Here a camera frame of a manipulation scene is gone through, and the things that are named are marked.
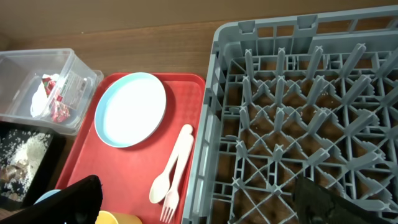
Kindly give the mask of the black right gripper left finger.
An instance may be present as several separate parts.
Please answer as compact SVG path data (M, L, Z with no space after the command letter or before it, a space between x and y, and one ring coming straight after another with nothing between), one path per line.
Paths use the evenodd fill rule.
M15 212L1 210L1 223L95 223L102 201L100 178L89 175L35 205Z

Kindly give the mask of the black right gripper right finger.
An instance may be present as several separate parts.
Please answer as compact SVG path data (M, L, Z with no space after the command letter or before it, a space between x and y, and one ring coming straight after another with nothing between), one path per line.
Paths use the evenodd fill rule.
M292 200L300 224L389 223L302 176L295 180Z

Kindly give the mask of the yellow plastic cup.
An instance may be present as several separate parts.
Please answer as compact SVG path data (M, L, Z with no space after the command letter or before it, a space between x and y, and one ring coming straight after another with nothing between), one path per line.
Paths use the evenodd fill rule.
M142 221L135 215L101 210L95 224L142 224Z

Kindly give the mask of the brown food scraps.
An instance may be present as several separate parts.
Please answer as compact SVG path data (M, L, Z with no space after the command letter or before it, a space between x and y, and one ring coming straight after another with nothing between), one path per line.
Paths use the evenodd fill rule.
M26 160L1 167L1 196L22 202L26 196L31 179Z

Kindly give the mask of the white rice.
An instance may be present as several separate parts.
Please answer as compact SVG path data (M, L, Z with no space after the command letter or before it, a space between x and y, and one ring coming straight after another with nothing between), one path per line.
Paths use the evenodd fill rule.
M22 135L27 139L23 140L21 137L17 137L16 140L8 144L10 149L5 151L5 155L1 159L1 167L19 160L26 160L31 184L48 149L51 135L30 131L24 131Z

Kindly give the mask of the red strawberry snack wrapper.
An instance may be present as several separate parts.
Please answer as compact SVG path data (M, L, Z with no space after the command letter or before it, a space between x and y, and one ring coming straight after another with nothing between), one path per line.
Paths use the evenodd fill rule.
M57 80L58 80L58 74L53 74L53 75L44 74L42 76L42 83L44 84L44 90L46 92L47 97L50 96L51 92L55 88ZM59 95L59 90L57 90L54 99L51 100L50 114L52 120L56 123L62 123L70 117L69 108L64 103L61 102L62 99L63 97Z

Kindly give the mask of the white napkin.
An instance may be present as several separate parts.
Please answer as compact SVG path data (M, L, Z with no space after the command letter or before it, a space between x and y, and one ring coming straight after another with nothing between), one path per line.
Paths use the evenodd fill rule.
M48 115L49 109L47 108L47 102L49 95L51 94L55 84L59 78L59 74L47 75L43 74L41 82L37 88L37 91L32 97L32 104L30 106L30 114L34 118L38 118L41 115Z

